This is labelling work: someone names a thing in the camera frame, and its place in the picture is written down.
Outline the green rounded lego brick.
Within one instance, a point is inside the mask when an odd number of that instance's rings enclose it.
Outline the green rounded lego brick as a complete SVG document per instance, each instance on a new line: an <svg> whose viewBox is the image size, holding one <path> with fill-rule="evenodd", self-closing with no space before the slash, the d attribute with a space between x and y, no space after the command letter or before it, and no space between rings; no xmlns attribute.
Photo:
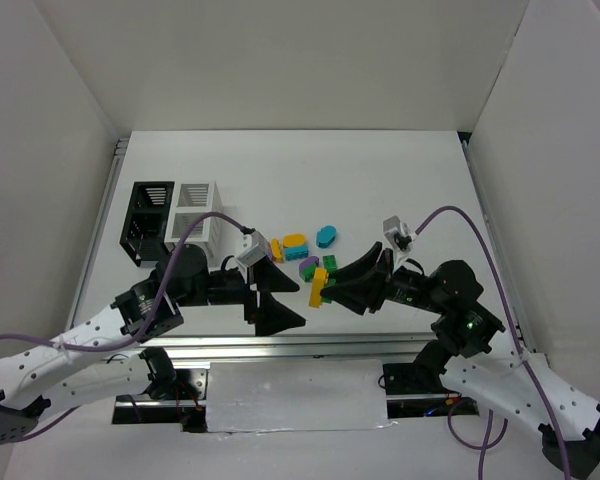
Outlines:
<svg viewBox="0 0 600 480"><path fill-rule="evenodd" d="M314 263L311 263L308 266L306 266L299 272L301 279L307 283L311 282L314 278L317 268L318 266Z"/></svg>

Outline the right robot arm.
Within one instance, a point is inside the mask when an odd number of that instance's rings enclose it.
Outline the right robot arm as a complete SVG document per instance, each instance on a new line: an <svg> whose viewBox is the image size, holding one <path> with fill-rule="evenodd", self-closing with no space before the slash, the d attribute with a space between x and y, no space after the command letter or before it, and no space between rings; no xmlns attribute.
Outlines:
<svg viewBox="0 0 600 480"><path fill-rule="evenodd" d="M480 304L484 289L463 260L442 263L431 274L381 243L327 276L324 300L363 315L387 302L436 315L434 340L414 362L424 382L457 392L513 422L541 442L556 468L569 462L575 479L600 463L600 400L559 377L539 354L516 347L510 331Z"/></svg>

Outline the long yellow lego brick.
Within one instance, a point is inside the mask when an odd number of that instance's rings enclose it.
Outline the long yellow lego brick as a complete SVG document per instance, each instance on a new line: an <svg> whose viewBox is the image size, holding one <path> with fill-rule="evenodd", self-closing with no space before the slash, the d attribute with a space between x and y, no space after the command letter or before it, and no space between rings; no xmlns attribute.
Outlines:
<svg viewBox="0 0 600 480"><path fill-rule="evenodd" d="M322 305L322 290L327 286L328 280L328 271L323 267L317 267L311 284L311 292L309 296L310 307L319 308Z"/></svg>

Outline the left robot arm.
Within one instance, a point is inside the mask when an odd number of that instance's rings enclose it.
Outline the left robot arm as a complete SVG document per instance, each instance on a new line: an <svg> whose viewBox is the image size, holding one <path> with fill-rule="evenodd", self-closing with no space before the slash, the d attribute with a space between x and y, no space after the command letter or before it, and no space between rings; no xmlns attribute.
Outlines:
<svg viewBox="0 0 600 480"><path fill-rule="evenodd" d="M103 398L175 394L180 380L172 360L146 343L182 325L182 308L241 305L245 321L265 337L305 325L274 297L299 289L266 256L242 272L210 270L194 245L168 254L91 319L0 359L0 445L29 440L40 422Z"/></svg>

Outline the purple rounded lego brick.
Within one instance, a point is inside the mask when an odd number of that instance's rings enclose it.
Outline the purple rounded lego brick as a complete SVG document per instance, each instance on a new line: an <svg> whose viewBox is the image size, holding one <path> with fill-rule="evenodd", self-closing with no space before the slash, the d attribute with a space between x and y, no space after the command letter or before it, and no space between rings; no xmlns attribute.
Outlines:
<svg viewBox="0 0 600 480"><path fill-rule="evenodd" d="M305 270L317 267L319 265L319 257L318 256L308 256L303 259L302 262L298 266L299 273L302 274Z"/></svg>

